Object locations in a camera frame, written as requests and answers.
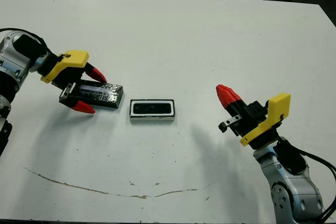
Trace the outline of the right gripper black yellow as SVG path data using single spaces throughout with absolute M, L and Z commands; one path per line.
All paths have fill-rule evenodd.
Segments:
M 231 129 L 240 136 L 242 146 L 251 146 L 256 150 L 279 135 L 276 128 L 288 117 L 291 95 L 281 93 L 261 105 L 258 101 L 246 104 L 233 89 L 223 84 L 216 86 L 217 97 L 231 118 L 224 120 L 218 126 L 221 132 Z

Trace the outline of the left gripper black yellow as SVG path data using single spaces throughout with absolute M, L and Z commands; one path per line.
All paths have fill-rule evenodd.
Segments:
M 51 83 L 60 90 L 64 90 L 69 83 L 81 79 L 82 74 L 101 83 L 107 83 L 105 76 L 93 65 L 88 63 L 89 54 L 83 50 L 68 50 L 67 52 L 55 55 L 50 53 L 42 66 L 38 68 L 41 81 Z M 95 114 L 93 107 L 80 100 L 59 100 L 59 102 L 74 111 Z

